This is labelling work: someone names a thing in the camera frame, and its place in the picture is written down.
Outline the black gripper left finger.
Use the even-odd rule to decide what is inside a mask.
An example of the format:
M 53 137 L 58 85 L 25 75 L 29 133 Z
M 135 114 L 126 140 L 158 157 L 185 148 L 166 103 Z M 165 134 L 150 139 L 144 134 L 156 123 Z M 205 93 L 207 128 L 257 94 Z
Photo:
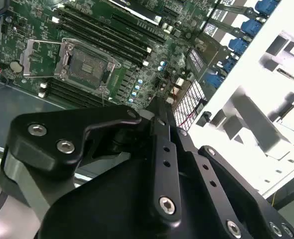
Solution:
M 68 193 L 135 157 L 150 158 L 155 140 L 174 142 L 167 106 L 154 99 L 149 119 L 125 105 L 19 115 L 10 124 L 0 185 L 44 220 Z

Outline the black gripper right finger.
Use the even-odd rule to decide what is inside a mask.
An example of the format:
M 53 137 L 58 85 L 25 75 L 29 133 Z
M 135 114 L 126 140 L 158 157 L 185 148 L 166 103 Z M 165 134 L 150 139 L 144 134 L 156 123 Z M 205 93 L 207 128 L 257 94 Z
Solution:
M 177 127 L 171 106 L 167 118 L 178 147 L 178 164 L 194 188 L 197 209 L 204 212 L 200 230 L 206 239 L 294 239 L 293 226 L 233 168 L 219 152 L 197 149 Z

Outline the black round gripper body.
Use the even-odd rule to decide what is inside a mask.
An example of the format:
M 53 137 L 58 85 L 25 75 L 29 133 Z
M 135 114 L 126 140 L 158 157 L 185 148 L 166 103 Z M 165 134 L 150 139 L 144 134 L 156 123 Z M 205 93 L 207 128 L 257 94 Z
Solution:
M 150 158 L 126 161 L 60 198 L 41 239 L 205 239 L 204 212 L 178 164 L 174 142 L 154 141 Z

